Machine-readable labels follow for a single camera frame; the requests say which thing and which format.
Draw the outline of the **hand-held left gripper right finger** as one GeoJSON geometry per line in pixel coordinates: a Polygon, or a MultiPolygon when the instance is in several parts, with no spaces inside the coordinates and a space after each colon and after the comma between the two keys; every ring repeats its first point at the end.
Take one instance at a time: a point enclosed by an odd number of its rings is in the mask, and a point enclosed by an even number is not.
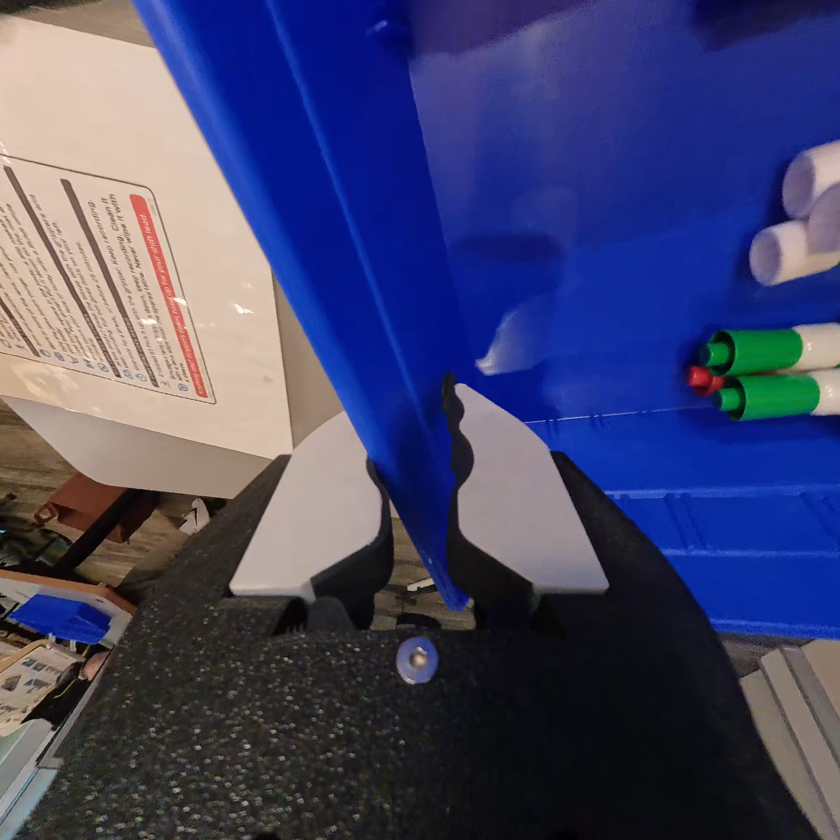
{"type": "Polygon", "coordinates": [[[554,453],[529,426],[452,374],[443,409],[455,478],[447,568],[482,610],[546,595],[602,595],[609,583],[554,453]]]}

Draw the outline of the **small blue plastic part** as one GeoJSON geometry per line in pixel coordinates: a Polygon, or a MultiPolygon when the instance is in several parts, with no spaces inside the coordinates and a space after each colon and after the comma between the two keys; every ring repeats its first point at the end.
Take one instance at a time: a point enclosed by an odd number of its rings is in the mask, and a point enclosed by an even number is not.
{"type": "Polygon", "coordinates": [[[112,622],[109,614],[90,604],[45,594],[30,597],[9,619],[44,636],[91,645],[102,642],[112,622]]]}

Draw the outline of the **printed paper sheet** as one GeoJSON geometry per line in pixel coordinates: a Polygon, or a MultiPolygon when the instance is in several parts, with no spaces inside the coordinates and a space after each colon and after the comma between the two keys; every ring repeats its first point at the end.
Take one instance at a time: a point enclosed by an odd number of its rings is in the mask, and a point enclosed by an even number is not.
{"type": "Polygon", "coordinates": [[[217,402],[145,185],[2,155],[1,307],[3,362],[217,402]]]}

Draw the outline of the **blue plastic bin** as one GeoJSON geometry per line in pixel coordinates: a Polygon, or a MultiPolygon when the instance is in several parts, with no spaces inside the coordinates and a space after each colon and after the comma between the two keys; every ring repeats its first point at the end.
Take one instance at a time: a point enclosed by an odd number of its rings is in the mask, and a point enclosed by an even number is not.
{"type": "Polygon", "coordinates": [[[838,2],[136,2],[446,603],[446,373],[567,454],[713,626],[838,638],[838,417],[735,422],[719,329],[838,139],[838,2]]]}

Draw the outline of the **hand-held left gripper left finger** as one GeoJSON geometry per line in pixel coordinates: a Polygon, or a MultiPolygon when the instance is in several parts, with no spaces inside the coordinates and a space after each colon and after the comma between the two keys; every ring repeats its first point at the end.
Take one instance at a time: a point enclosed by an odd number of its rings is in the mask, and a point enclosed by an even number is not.
{"type": "Polygon", "coordinates": [[[234,596],[341,601],[373,617],[392,576],[387,490],[347,413],[295,448],[230,582],[234,596]]]}

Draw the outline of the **grey ridged panel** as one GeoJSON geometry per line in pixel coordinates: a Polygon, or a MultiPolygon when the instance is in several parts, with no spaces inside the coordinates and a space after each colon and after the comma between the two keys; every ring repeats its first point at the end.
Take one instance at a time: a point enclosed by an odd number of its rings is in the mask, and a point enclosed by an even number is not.
{"type": "Polygon", "coordinates": [[[761,657],[741,678],[753,721],[821,838],[839,838],[839,643],[818,639],[761,657]]]}

